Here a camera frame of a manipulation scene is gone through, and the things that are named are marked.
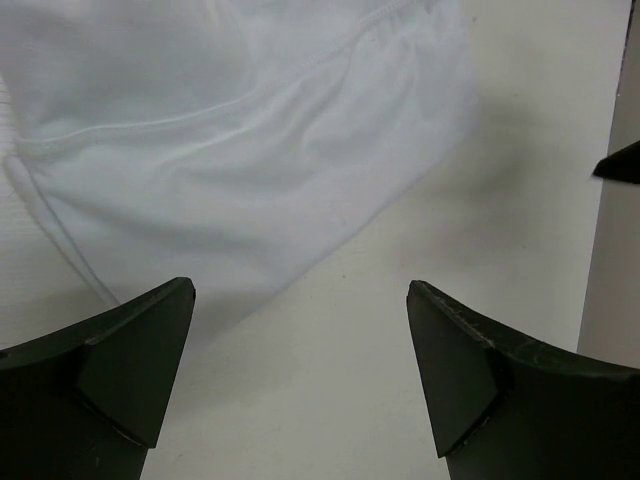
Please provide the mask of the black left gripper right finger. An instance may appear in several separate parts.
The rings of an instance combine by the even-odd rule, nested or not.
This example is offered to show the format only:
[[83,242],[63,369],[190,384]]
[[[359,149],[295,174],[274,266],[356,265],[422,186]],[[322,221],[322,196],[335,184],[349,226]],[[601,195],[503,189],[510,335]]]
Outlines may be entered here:
[[639,372],[578,355],[413,281],[408,321],[453,479],[635,479]]

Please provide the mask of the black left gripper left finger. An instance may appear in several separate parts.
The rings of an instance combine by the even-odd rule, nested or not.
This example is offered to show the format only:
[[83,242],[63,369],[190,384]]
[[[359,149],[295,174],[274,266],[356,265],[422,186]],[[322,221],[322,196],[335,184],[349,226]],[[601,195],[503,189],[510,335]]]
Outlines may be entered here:
[[138,479],[156,447],[195,304],[175,278],[1,352],[4,479]]

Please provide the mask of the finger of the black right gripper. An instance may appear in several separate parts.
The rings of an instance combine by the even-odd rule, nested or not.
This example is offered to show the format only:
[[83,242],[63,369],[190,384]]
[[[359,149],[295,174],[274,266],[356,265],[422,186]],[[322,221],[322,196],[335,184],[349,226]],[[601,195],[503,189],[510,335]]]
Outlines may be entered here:
[[616,151],[597,163],[593,176],[601,180],[640,184],[640,142]]

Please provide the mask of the white fabric skirt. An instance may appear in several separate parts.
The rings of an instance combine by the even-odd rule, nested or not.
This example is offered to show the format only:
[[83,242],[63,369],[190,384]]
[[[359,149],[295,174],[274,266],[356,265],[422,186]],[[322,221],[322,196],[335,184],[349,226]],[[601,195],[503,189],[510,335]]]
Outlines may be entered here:
[[175,276],[242,316],[475,116],[456,1],[5,1],[8,176],[108,303]]

